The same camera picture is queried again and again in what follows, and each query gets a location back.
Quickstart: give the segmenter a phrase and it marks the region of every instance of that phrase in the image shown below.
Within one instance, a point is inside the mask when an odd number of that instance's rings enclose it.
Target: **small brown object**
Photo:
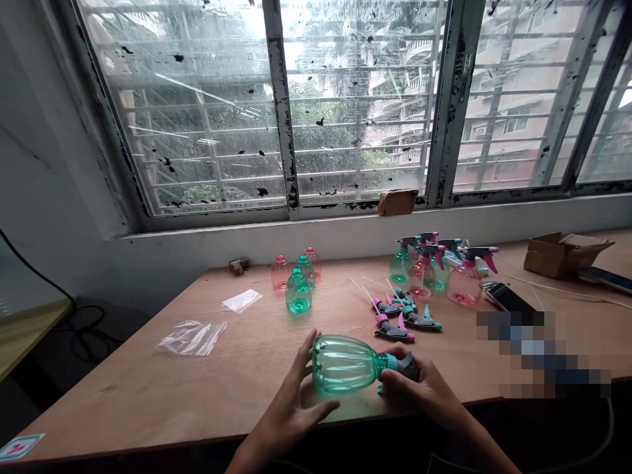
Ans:
[[[380,195],[377,213],[382,216],[410,214],[415,207],[419,190],[390,190]]]
[[[243,275],[245,270],[250,268],[250,259],[242,257],[237,260],[233,260],[228,264],[228,270],[236,277]]]
[[[590,267],[602,250],[615,242],[577,234],[548,234],[529,240],[524,269],[549,278],[572,277]]]

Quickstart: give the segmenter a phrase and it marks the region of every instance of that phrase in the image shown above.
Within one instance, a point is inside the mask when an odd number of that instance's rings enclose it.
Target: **clear plastic bag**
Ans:
[[[222,302],[222,312],[232,310],[235,313],[241,313],[261,297],[261,293],[250,289]]]
[[[156,352],[175,352],[183,356],[208,356],[228,323],[183,321],[156,346]]]

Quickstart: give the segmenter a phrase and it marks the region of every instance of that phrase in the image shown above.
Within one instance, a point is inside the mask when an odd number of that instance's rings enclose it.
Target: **pink plastic bottle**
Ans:
[[[272,288],[278,292],[284,292],[288,286],[288,279],[292,276],[292,267],[285,261],[283,255],[277,255],[272,266]]]
[[[436,256],[437,263],[443,267],[444,246],[424,245],[419,249],[419,261],[413,265],[408,273],[410,292],[420,298],[430,298],[436,290],[436,272],[431,261]]]
[[[471,247],[463,250],[463,261],[456,267],[446,282],[446,296],[453,302],[466,306],[474,306],[481,299],[483,287],[481,286],[481,274],[476,269],[476,257],[485,260],[491,271],[498,273],[492,260],[492,253],[498,251],[498,247]]]
[[[320,281],[321,279],[321,261],[318,260],[318,255],[314,252],[314,247],[307,247],[307,251],[305,251],[305,255],[307,256],[307,260],[314,267],[314,272],[316,273],[316,281]]]

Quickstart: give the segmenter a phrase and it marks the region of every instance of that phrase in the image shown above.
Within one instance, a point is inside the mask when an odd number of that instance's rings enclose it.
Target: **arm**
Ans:
[[[290,372],[257,426],[241,443],[226,474],[256,474],[277,457],[289,451],[309,430],[340,406],[328,400],[303,408],[299,397],[301,381],[311,374],[311,359],[316,329],[312,329],[298,350]]]
[[[407,356],[408,349],[400,342],[386,352],[403,359]],[[468,442],[486,471],[502,474],[519,473],[518,468],[487,430],[456,398],[433,362],[416,356],[414,360],[421,374],[419,382],[407,379],[398,372],[385,370],[380,377],[384,384],[382,394],[389,397],[397,392],[403,392],[411,396],[430,418]]]

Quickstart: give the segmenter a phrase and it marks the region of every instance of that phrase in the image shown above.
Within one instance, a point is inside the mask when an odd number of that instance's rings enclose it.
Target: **bottle neck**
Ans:
[[[375,376],[379,377],[384,369],[397,370],[397,359],[390,354],[375,354]]]

